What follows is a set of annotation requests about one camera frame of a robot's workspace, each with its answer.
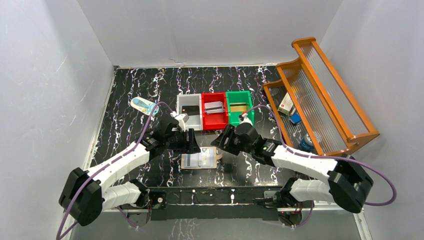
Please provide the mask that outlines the grey cards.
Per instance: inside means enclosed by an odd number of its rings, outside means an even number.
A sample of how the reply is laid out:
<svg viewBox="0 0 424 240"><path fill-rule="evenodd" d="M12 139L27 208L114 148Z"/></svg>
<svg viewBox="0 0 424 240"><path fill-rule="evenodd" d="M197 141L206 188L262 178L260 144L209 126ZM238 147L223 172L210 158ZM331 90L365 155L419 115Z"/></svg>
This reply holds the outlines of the grey cards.
<svg viewBox="0 0 424 240"><path fill-rule="evenodd" d="M215 114L224 112L224 104L222 101L213 101L204 103L204 112L206 114Z"/></svg>

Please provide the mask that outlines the grey card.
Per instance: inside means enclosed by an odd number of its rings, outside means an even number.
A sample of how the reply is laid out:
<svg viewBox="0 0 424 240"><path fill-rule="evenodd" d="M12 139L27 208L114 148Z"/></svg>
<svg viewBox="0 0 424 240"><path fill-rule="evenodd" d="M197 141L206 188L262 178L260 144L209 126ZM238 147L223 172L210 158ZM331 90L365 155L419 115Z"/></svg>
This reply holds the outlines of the grey card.
<svg viewBox="0 0 424 240"><path fill-rule="evenodd" d="M181 158L185 168L198 168L200 162L199 154L184 154Z"/></svg>

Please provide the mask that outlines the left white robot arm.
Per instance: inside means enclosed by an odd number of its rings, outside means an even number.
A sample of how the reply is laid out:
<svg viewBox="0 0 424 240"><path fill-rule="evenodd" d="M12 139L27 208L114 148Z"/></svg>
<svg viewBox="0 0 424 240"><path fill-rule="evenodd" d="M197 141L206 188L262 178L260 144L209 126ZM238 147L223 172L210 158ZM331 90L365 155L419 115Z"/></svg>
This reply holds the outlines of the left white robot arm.
<svg viewBox="0 0 424 240"><path fill-rule="evenodd" d="M91 224L105 210L123 205L145 208L152 204L150 189L137 179L114 185L132 170L161 156L165 150L197 154L201 149L193 128L182 129L177 120L161 120L117 155L99 165L72 170L58 203L81 226Z"/></svg>

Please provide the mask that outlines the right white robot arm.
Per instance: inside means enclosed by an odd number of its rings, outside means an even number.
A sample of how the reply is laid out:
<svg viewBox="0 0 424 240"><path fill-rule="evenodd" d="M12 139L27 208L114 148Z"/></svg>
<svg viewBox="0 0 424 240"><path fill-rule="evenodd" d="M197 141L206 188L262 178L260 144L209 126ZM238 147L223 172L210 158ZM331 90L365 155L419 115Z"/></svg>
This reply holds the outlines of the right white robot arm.
<svg viewBox="0 0 424 240"><path fill-rule="evenodd" d="M288 147L279 140L262 137L249 123L228 124L211 145L233 155L244 152L260 164L311 178L290 178L272 198L276 205L295 207L306 201L323 201L359 213L374 184L362 166L351 159L336 160Z"/></svg>

